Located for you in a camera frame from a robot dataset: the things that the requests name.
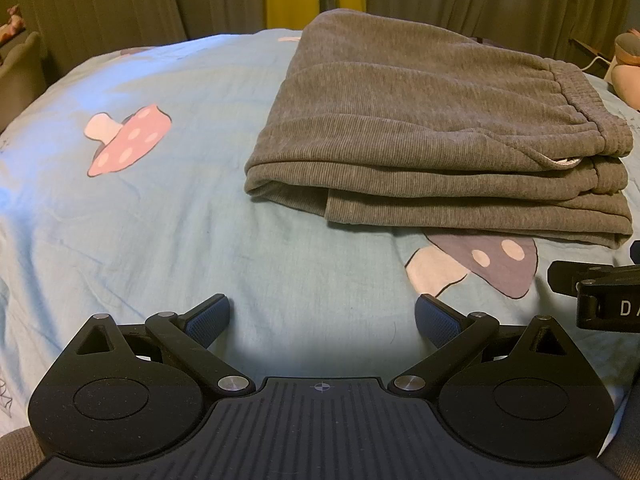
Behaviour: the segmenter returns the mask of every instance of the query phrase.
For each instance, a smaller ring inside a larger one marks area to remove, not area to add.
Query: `mushroom cap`
[[[434,245],[488,282],[517,300],[528,291],[538,268],[533,238],[507,234],[425,232]]]
[[[100,152],[87,174],[96,176],[127,168],[151,151],[170,127],[170,117],[158,106],[141,108]]]

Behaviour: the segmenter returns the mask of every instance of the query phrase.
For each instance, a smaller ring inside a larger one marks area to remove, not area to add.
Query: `stuffed toy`
[[[634,28],[616,38],[616,55],[604,80],[620,99],[640,111],[640,32]]]
[[[9,21],[0,27],[0,46],[20,34],[24,30],[24,20],[20,15],[20,7],[7,9]]]

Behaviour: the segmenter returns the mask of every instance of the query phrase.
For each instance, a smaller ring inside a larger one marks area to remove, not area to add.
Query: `mushroom print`
[[[470,272],[514,300],[529,291],[538,268],[533,238],[446,230],[425,234],[433,245],[416,251],[405,265],[419,294],[437,296]]]
[[[151,50],[152,46],[134,46],[132,48],[124,48],[120,51],[121,56],[131,56],[132,54],[137,54],[139,52],[146,52],[147,50]]]
[[[164,137],[171,127],[171,118],[158,106],[150,105],[129,116],[124,124],[107,114],[94,115],[87,123],[84,134],[99,140],[100,147],[87,172],[88,176],[112,173],[129,167],[146,155]]]

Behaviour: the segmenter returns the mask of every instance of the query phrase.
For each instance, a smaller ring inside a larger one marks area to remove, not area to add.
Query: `metal rivet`
[[[249,385],[249,381],[239,375],[228,375],[218,381],[218,387],[227,392],[239,392]]]
[[[415,392],[423,389],[426,383],[422,377],[418,377],[417,375],[402,375],[396,377],[394,384],[397,388],[406,392]]]

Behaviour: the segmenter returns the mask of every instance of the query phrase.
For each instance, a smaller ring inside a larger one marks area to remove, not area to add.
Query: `triangular cutout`
[[[530,350],[540,354],[566,355],[564,348],[559,343],[553,331],[548,326],[543,326],[531,343]]]
[[[104,328],[101,326],[94,326],[76,353],[78,355],[86,355],[110,352],[111,350],[112,348],[109,344]]]

